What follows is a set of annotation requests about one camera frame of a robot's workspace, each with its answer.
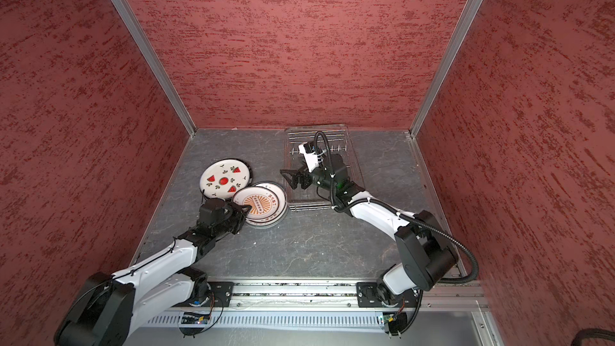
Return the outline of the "orange sunburst green rim plate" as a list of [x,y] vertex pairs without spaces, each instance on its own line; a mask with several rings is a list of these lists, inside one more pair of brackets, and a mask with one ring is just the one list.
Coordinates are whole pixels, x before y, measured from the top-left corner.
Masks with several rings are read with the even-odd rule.
[[283,207],[278,195],[265,187],[246,187],[232,198],[238,205],[250,205],[247,221],[269,224],[282,216]]

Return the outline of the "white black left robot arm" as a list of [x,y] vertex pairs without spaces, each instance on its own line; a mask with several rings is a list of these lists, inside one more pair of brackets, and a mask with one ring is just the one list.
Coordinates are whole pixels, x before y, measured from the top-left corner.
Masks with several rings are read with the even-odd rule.
[[212,312],[216,295],[194,268],[227,234],[244,226],[251,205],[213,198],[194,227],[155,255],[118,272],[87,279],[54,335],[57,345],[122,345],[131,334],[176,304]]

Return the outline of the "plain white plate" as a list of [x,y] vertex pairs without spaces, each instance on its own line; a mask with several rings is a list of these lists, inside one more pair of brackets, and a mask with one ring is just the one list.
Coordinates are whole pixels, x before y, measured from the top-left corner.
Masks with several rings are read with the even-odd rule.
[[230,200],[235,193],[251,184],[252,171],[249,165],[237,159],[224,159],[213,163],[200,177],[200,193],[203,197]]

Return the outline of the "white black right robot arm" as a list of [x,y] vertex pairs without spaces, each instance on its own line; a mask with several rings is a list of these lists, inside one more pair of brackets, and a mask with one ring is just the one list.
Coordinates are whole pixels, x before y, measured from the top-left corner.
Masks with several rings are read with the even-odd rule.
[[371,224],[396,243],[400,263],[384,272],[376,283],[381,303],[393,306],[408,291],[429,291],[456,266],[459,257],[454,243],[443,234],[433,214],[400,211],[374,198],[351,179],[340,155],[323,159],[314,168],[305,163],[298,169],[283,169],[280,174],[293,190],[311,186],[324,189],[336,211]]

